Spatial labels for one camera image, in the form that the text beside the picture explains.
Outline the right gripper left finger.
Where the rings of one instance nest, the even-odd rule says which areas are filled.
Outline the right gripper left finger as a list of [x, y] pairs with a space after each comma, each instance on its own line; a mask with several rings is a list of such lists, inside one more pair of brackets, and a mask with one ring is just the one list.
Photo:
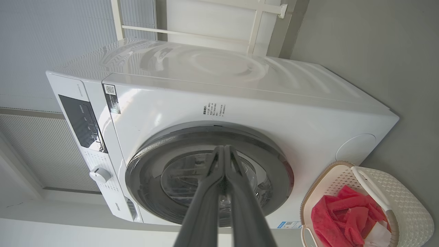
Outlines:
[[224, 147], [217, 146], [207, 157], [207, 172], [182, 222], [175, 247], [216, 247], [218, 245], [218, 207], [225, 176]]

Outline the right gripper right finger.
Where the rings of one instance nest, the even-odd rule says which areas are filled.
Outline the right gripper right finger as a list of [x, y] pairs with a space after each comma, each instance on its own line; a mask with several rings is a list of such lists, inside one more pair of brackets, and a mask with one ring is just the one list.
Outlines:
[[232, 204], [234, 247], [276, 247], [240, 157], [231, 145], [225, 146], [226, 193]]

